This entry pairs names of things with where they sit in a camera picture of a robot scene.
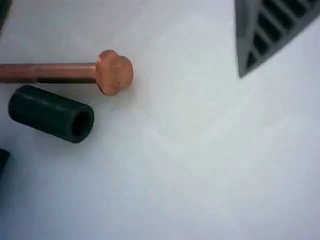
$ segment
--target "metal shaft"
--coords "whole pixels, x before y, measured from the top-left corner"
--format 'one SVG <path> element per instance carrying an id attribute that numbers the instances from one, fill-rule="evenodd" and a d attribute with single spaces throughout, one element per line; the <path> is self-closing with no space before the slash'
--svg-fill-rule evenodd
<path id="1" fill-rule="evenodd" d="M 0 64 L 0 83 L 96 83 L 95 63 Z"/>

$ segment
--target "vent slot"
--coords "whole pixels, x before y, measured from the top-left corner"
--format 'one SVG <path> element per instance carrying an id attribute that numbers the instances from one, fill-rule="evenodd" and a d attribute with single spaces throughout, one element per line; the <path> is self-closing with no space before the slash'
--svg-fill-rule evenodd
<path id="1" fill-rule="evenodd" d="M 257 62 L 257 59 L 253 55 L 252 52 L 249 53 L 248 60 L 246 62 L 246 68 L 250 69 L 255 63 Z"/>
<path id="2" fill-rule="evenodd" d="M 261 13 L 258 17 L 258 25 L 267 34 L 267 36 L 273 41 L 278 42 L 281 38 L 281 33 L 264 15 Z"/>
<path id="3" fill-rule="evenodd" d="M 284 29 L 290 30 L 293 27 L 293 21 L 286 15 L 284 11 L 282 11 L 274 2 L 272 2 L 272 0 L 264 0 L 263 6 L 265 10 L 268 11 L 268 13 L 270 13 L 274 19 L 284 27 Z"/>
<path id="4" fill-rule="evenodd" d="M 301 18 L 307 12 L 306 8 L 297 0 L 281 0 L 281 2 L 298 18 Z"/>
<path id="5" fill-rule="evenodd" d="M 254 34 L 253 45 L 261 55 L 266 54 L 266 52 L 268 51 L 268 44 L 257 33 Z"/>

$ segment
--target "black cylinder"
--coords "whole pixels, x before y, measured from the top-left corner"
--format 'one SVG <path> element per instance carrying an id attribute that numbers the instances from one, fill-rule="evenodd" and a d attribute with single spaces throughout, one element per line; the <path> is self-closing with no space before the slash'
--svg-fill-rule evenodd
<path id="1" fill-rule="evenodd" d="M 0 177 L 4 171 L 4 168 L 8 162 L 10 153 L 6 150 L 0 149 Z"/>
<path id="2" fill-rule="evenodd" d="M 90 106 L 29 85 L 15 91 L 8 112 L 16 122 L 74 144 L 89 135 L 95 118 Z"/>

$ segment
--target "gray vent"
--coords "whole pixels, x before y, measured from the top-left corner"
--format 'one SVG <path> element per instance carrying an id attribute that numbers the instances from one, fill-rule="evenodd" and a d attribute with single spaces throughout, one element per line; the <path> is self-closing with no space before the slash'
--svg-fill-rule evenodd
<path id="1" fill-rule="evenodd" d="M 320 13 L 320 0 L 235 0 L 239 75 L 297 36 Z"/>

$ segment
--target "white surface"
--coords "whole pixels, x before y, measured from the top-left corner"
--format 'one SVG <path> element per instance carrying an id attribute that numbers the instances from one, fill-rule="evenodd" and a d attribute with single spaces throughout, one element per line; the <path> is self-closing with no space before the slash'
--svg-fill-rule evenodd
<path id="1" fill-rule="evenodd" d="M 16 0 L 2 63 L 114 49 L 135 80 L 41 86 L 94 108 L 76 145 L 11 121 L 0 86 L 3 239 L 319 239 L 319 26 L 240 81 L 231 0 Z"/>

